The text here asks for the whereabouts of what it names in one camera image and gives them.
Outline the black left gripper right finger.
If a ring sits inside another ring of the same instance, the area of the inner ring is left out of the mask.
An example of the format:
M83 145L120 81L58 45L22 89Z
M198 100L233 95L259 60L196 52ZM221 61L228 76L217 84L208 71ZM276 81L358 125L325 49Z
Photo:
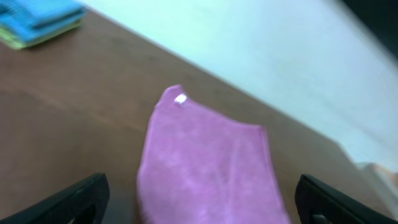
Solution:
M397 224L317 178L302 174L295 189L302 224Z

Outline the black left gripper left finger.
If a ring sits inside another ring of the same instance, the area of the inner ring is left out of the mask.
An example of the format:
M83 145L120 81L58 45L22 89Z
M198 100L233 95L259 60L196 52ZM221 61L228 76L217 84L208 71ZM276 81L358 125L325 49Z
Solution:
M101 223L110 198L104 173L95 173L39 203L1 220L1 224Z

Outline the purple microfiber cloth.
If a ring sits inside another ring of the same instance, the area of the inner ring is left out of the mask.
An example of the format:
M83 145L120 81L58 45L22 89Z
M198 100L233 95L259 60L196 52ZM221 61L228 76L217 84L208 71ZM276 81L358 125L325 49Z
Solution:
M137 173L144 223L289 224L267 135L189 98L161 95Z

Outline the blue folded cloth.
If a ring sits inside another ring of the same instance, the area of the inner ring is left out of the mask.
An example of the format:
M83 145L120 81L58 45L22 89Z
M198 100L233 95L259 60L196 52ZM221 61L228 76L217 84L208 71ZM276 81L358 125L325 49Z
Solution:
M79 21L82 4L73 0L1 0L1 27L30 42Z

